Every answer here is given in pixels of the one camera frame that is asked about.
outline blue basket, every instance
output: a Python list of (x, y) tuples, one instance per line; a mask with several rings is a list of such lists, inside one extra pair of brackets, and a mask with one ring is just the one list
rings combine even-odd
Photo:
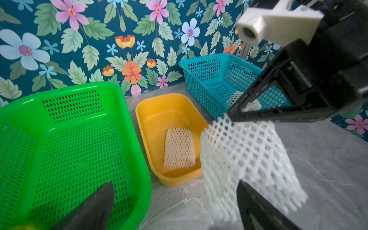
[[(191, 58), (179, 65), (190, 94), (216, 120), (227, 113), (230, 106), (226, 101), (233, 93), (245, 92), (262, 72), (261, 68), (228, 53)], [(290, 105), (276, 86), (271, 86), (258, 100), (262, 109)]]

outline gray marble countertop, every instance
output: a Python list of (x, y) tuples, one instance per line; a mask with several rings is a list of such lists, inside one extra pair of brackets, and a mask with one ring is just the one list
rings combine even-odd
[[(189, 94), (185, 83), (126, 98), (139, 143), (147, 156), (135, 115), (144, 99), (180, 93), (194, 103), (208, 123), (213, 119)], [(303, 230), (368, 229), (368, 142), (329, 121), (279, 123), (282, 139), (298, 179), (309, 196), (290, 220)], [(176, 188), (161, 184), (151, 171), (152, 198), (138, 229), (243, 229), (240, 221), (214, 225), (202, 177)]]

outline floral wallpaper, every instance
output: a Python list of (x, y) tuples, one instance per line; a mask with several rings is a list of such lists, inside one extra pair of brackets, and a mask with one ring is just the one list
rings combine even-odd
[[(2, 0), (0, 108), (33, 93), (109, 81), (125, 96), (184, 81), (178, 62), (231, 53), (252, 0)], [(265, 68), (280, 45), (248, 61)], [(368, 141), (368, 106), (331, 120)]]

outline white foam net sleeve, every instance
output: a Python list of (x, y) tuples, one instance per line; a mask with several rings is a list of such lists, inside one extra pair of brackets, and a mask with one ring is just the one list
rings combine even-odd
[[(244, 92), (235, 91), (231, 97), (226, 101), (226, 104), (229, 106), (232, 106), (241, 95), (243, 95)], [(260, 110), (262, 108), (261, 103), (255, 99), (254, 101), (248, 103), (248, 105), (245, 107), (245, 112), (250, 110)]]
[(249, 183), (284, 214), (308, 199), (273, 123), (231, 123), (224, 114), (200, 139), (202, 175), (211, 214), (217, 221), (240, 218), (239, 180)]
[(189, 168), (195, 165), (194, 140), (192, 132), (186, 128), (173, 128), (166, 131), (165, 157), (167, 168)]

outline light blue flower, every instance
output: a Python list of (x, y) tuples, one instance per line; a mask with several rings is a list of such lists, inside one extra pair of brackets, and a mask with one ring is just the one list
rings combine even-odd
[(273, 50), (272, 50), (271, 48), (272, 48), (272, 45), (270, 45), (270, 46), (266, 46), (266, 50), (265, 50), (265, 52), (267, 52), (267, 54), (272, 53), (272, 52), (273, 52)]
[(176, 3), (179, 3), (179, 5), (178, 5), (179, 9), (180, 9), (180, 6), (184, 7), (184, 2), (185, 2), (185, 0), (176, 0)]
[(144, 41), (142, 41), (142, 43), (137, 41), (137, 45), (138, 45), (137, 50), (141, 49), (141, 52), (143, 51), (143, 48), (146, 47), (146, 45), (144, 45), (143, 43)]
[(121, 5), (121, 7), (124, 8), (124, 2), (126, 2), (126, 3), (128, 2), (128, 0), (107, 0), (108, 3), (112, 2), (112, 1), (114, 2), (113, 5), (114, 5), (115, 8), (117, 7), (116, 4), (119, 4), (119, 3)]
[(33, 12), (33, 9), (28, 4), (33, 4), (33, 0), (11, 0), (15, 3), (19, 3), (18, 10), (24, 10), (26, 7), (30, 12)]
[(217, 25), (218, 25), (218, 26), (221, 26), (223, 23), (224, 23), (224, 16), (222, 16), (221, 18), (219, 17), (219, 18), (217, 19)]
[(176, 34), (175, 38), (179, 38), (181, 37), (181, 35), (183, 34), (182, 32), (180, 32), (180, 28), (178, 29), (178, 32), (174, 32), (174, 34)]
[(109, 45), (106, 45), (106, 46), (107, 46), (107, 48), (108, 48), (108, 50), (107, 50), (107, 52), (108, 52), (108, 53), (110, 53), (110, 52), (111, 52), (111, 54), (112, 54), (112, 55), (114, 55), (114, 52), (115, 52), (115, 53), (117, 53), (117, 52), (118, 52), (118, 51), (117, 51), (117, 49), (115, 49), (115, 46), (116, 46), (116, 45), (115, 45), (115, 43), (114, 43), (112, 46), (109, 46)]
[(184, 46), (182, 46), (181, 48), (183, 49), (183, 52), (182, 52), (182, 53), (184, 53), (184, 52), (185, 52), (185, 54), (187, 54), (187, 53), (188, 53), (188, 51), (190, 50), (190, 49), (188, 48), (188, 44), (185, 44), (185, 48), (184, 48)]
[(196, 13), (196, 15), (197, 15), (197, 18), (202, 17), (202, 12), (203, 12), (203, 10), (201, 10), (201, 8), (200, 8), (200, 7), (198, 7), (198, 11), (197, 11), (197, 12), (195, 12), (195, 13)]
[(45, 44), (46, 44), (46, 46), (44, 46), (44, 47), (42, 47), (42, 49), (43, 50), (50, 50), (50, 54), (51, 55), (53, 55), (54, 54), (54, 51), (56, 52), (56, 53), (59, 53), (60, 51), (57, 49), (57, 48), (55, 48), (55, 47), (57, 47), (58, 46), (58, 44), (57, 43), (54, 43), (54, 44), (50, 44), (49, 43), (49, 41), (47, 41), (47, 40), (45, 40), (45, 41), (43, 41)]
[(41, 67), (41, 69), (43, 69), (43, 71), (38, 72), (39, 75), (46, 74), (47, 78), (51, 78), (50, 74), (54, 75), (54, 76), (56, 75), (56, 73), (53, 72), (53, 70), (54, 70), (53, 66), (49, 66), (48, 68), (46, 68), (46, 66), (44, 64), (41, 64), (40, 67)]
[(234, 34), (234, 28), (229, 31), (229, 37), (233, 36)]

